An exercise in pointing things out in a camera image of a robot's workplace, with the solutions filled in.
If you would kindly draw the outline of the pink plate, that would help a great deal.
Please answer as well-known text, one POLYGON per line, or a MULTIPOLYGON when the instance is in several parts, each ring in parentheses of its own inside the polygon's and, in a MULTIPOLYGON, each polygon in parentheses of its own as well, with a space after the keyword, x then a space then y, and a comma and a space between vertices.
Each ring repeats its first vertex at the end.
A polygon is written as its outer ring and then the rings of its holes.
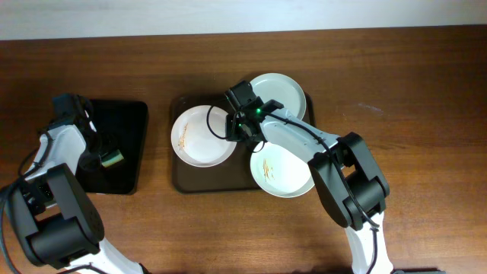
POLYGON ((226 161, 237 147, 215 137, 208 129, 206 116, 209 105, 189 108, 180 114, 171 129, 173 151, 183 162, 194 167, 213 167, 226 161))

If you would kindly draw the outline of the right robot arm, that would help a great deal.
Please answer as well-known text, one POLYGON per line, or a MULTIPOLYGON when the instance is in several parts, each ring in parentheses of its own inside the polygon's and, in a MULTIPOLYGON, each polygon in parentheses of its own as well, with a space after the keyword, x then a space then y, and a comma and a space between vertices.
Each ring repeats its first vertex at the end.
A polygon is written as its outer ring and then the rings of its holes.
POLYGON ((353 272, 392 273, 383 229, 390 188, 363 138, 323 132, 275 100, 229 104, 230 140, 271 142, 307 163, 326 213, 345 229, 353 272))

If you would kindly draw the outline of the white cream plate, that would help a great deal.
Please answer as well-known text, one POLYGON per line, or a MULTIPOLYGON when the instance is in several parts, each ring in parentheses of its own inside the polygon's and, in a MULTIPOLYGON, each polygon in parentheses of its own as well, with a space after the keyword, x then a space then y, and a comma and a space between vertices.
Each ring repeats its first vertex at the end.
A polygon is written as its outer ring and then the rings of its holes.
POLYGON ((250 172, 265 192, 294 198, 314 187, 307 164, 291 152, 270 142, 259 142, 250 157, 250 172))

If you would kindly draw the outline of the green yellow sponge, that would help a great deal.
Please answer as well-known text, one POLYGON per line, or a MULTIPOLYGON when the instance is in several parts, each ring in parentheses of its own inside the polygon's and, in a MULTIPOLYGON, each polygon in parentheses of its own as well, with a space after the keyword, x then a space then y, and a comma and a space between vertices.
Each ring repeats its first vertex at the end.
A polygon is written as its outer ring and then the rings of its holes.
POLYGON ((101 165, 105 168, 112 167, 119 162, 124 161, 125 158, 119 149, 109 152, 101 157, 101 165))

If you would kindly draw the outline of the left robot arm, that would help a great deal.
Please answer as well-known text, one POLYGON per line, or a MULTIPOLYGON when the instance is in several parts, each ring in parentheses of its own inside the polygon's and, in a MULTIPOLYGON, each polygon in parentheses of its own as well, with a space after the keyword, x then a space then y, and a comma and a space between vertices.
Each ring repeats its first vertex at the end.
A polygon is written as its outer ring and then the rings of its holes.
POLYGON ((3 189, 7 217, 26 258, 60 273, 145 273, 105 237, 103 222, 75 173, 97 152, 86 110, 63 110, 41 133, 30 168, 3 189))

